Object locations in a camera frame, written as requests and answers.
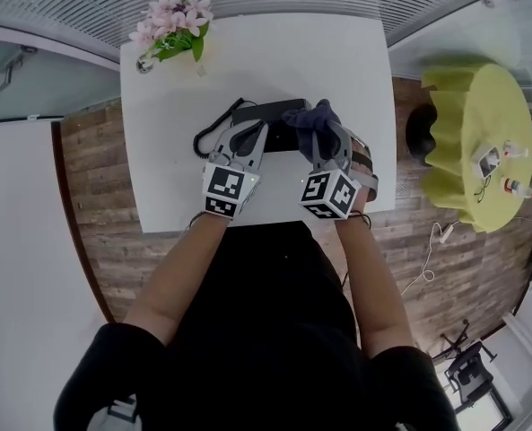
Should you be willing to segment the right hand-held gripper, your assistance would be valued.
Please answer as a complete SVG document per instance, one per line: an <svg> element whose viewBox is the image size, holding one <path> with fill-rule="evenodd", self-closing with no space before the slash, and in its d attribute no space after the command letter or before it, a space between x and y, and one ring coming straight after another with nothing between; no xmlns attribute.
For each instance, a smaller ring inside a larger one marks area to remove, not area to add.
<svg viewBox="0 0 532 431"><path fill-rule="evenodd" d="M312 132L313 169L304 182L300 205L318 219L345 220L362 185L352 178L352 138L348 130L337 122L331 123L331 129L339 146L330 160L322 157L318 133Z"/></svg>

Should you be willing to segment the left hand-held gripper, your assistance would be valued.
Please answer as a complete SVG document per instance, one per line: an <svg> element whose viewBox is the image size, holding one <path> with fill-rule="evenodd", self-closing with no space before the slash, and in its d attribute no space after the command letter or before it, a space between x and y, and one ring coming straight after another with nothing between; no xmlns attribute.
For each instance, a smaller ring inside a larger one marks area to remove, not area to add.
<svg viewBox="0 0 532 431"><path fill-rule="evenodd" d="M234 219L253 197L269 125L248 120L222 132L203 174L204 211Z"/></svg>

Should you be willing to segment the dark blue cloth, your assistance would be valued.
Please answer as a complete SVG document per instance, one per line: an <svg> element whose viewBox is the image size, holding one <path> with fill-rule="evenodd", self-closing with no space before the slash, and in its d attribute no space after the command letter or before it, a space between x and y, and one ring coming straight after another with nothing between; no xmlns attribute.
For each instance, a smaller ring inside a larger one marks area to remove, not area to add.
<svg viewBox="0 0 532 431"><path fill-rule="evenodd" d="M341 121L333 112L329 100L320 100L310 110L288 111L283 114L283 120L288 127L295 129L299 151L311 164L311 138L313 131L318 133L319 151L322 157L326 160L334 159L339 144L336 135L332 132L331 123L337 122L341 124Z"/></svg>

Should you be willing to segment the black desk telephone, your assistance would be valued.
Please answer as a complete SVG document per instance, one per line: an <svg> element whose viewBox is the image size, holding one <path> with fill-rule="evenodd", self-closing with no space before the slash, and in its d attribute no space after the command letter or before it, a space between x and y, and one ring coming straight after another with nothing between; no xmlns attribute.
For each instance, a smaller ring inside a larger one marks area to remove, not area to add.
<svg viewBox="0 0 532 431"><path fill-rule="evenodd" d="M232 113L232 125L237 126L244 121L262 119L268 126L265 152L298 151L298 137L294 128L290 128L283 120L283 114L292 110L310 110L311 105L305 99L276 101L260 105L239 108Z"/></svg>

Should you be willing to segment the person's left forearm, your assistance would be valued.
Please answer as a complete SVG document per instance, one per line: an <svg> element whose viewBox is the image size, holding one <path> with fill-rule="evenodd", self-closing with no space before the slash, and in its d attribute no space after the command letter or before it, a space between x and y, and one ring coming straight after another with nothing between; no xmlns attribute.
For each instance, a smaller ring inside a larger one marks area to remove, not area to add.
<svg viewBox="0 0 532 431"><path fill-rule="evenodd" d="M124 323L146 330L163 345L170 344L229 223L218 215L199 216L154 270Z"/></svg>

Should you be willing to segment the person's right forearm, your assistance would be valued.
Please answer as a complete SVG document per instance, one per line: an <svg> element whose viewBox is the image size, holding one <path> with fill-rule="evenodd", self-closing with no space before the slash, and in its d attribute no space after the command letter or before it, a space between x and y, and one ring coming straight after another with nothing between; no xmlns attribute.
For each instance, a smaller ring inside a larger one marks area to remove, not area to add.
<svg viewBox="0 0 532 431"><path fill-rule="evenodd" d="M362 351L373 358L414 339L406 309L379 245L361 212L336 222L348 271Z"/></svg>

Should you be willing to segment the person's right hand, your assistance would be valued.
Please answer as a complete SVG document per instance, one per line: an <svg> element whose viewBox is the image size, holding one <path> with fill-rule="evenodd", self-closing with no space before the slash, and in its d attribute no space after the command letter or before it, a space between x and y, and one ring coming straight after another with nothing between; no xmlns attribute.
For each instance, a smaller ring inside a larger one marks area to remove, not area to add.
<svg viewBox="0 0 532 431"><path fill-rule="evenodd" d="M367 202L372 202L376 199L379 189L379 178L373 172L371 152L369 147L356 137L352 138L350 178L361 185L361 190L367 195Z"/></svg>

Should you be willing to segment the white square table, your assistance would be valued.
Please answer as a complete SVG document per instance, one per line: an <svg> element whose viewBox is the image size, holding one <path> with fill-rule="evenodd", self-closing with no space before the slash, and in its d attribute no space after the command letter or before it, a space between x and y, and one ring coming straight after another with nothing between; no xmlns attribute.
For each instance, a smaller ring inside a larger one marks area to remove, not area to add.
<svg viewBox="0 0 532 431"><path fill-rule="evenodd" d="M379 178L368 212L394 208L396 114L382 24L361 17L277 13L224 18L205 37L199 62L184 52L139 74L141 49L120 50L121 102L129 171L141 227L178 232L204 205L204 162L195 135L237 99L329 100L370 148ZM207 75L196 70L204 65Z"/></svg>

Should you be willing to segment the potted pink flowers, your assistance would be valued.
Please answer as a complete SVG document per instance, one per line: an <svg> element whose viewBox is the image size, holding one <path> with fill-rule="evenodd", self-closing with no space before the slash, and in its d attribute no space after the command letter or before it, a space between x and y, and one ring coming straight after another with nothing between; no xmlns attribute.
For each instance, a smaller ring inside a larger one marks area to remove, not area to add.
<svg viewBox="0 0 532 431"><path fill-rule="evenodd" d="M211 0L155 0L143 15L129 34L143 50L140 56L156 56L156 63L189 51L196 62L201 60L205 35L214 18Z"/></svg>

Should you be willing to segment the small white box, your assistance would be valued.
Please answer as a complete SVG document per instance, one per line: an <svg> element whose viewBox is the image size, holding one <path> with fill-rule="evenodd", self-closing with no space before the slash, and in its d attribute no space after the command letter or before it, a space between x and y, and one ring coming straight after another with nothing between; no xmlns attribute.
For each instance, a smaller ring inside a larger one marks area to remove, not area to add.
<svg viewBox="0 0 532 431"><path fill-rule="evenodd" d="M495 145L481 144L470 158L473 174L479 179L486 179L501 164L500 150Z"/></svg>

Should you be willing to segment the round table yellow-green tablecloth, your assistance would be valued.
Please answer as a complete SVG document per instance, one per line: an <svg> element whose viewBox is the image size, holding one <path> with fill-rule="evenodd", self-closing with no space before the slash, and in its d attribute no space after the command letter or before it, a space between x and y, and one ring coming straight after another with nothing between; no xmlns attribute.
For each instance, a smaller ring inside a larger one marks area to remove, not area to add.
<svg viewBox="0 0 532 431"><path fill-rule="evenodd" d="M524 94L513 75L493 63L445 66L426 71L437 120L431 127L435 149L425 158L430 170L422 187L436 206L458 211L460 222L491 233L519 211L522 198L505 193L501 178L528 186L532 177L532 121ZM473 198L484 179L473 172L470 158L481 144L503 151L510 140L529 149L528 158L501 159L491 175L493 188L480 204Z"/></svg>

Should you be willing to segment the person's black shirt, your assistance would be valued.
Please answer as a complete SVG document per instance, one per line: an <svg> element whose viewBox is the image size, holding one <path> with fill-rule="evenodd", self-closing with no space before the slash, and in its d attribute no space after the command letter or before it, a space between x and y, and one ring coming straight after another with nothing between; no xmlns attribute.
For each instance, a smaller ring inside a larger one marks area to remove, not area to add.
<svg viewBox="0 0 532 431"><path fill-rule="evenodd" d="M63 389L55 431L459 431L428 355L368 357L338 276L301 222L232 227L163 345L102 326Z"/></svg>

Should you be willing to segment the small white red-label bottle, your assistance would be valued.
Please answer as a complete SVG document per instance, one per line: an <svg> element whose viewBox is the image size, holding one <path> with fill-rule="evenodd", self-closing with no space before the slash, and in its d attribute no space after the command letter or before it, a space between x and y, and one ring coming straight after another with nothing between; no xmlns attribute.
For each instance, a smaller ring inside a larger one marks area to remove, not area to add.
<svg viewBox="0 0 532 431"><path fill-rule="evenodd" d="M528 158L529 149L510 140L506 140L503 144L503 155L511 159Z"/></svg>

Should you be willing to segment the clear bottle red cap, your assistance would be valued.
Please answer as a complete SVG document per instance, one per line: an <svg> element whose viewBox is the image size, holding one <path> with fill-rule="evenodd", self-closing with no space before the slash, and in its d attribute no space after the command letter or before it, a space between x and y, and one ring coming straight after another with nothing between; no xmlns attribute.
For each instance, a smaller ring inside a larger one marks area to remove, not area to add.
<svg viewBox="0 0 532 431"><path fill-rule="evenodd" d="M502 177L501 187L505 193L517 198L532 199L532 189L518 180Z"/></svg>

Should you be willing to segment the black office chair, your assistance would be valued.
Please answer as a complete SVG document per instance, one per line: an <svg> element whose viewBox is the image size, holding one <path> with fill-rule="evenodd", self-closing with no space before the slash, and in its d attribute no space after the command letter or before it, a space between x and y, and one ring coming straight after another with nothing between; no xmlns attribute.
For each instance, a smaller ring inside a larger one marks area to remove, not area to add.
<svg viewBox="0 0 532 431"><path fill-rule="evenodd" d="M467 418L468 411L475 406L487 405L490 412L489 423L494 422L488 431L504 431L512 423L512 415L497 392L493 384L494 377L482 359L482 353L485 353L489 357L489 363L492 363L497 355L482 341L467 345L470 323L468 319L464 319L462 323L464 327L455 340L441 333L441 340L448 346L432 359L433 363L441 366L442 379L446 381L444 389L449 398L458 400L454 405L457 418Z"/></svg>

